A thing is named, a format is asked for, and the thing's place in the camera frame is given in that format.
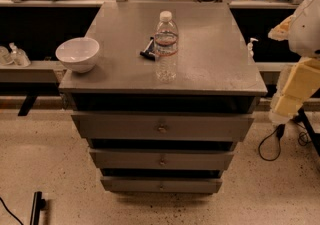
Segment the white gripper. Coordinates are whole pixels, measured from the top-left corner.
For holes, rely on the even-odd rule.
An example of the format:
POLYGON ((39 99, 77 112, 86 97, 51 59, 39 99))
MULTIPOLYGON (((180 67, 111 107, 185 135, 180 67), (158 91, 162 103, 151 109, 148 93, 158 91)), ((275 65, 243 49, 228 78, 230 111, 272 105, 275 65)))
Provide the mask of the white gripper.
MULTIPOLYGON (((293 16, 288 16, 269 31, 268 37, 276 41, 288 40, 292 20, 293 16)), ((301 59, 292 67, 282 90, 283 95, 275 94, 272 97, 269 119, 273 124, 286 124, 302 107, 303 103, 300 100, 309 99, 319 89, 320 60, 301 59)))

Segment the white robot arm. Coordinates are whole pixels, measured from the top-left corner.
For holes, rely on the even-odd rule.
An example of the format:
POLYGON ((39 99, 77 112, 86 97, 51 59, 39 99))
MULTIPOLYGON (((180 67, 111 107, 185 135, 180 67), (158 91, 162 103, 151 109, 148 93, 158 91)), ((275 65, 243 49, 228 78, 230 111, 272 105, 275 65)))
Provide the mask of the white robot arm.
POLYGON ((271 100, 269 119, 286 124, 320 89, 320 0, 303 0, 268 37, 287 40, 289 49, 300 56, 294 65, 283 67, 271 100))

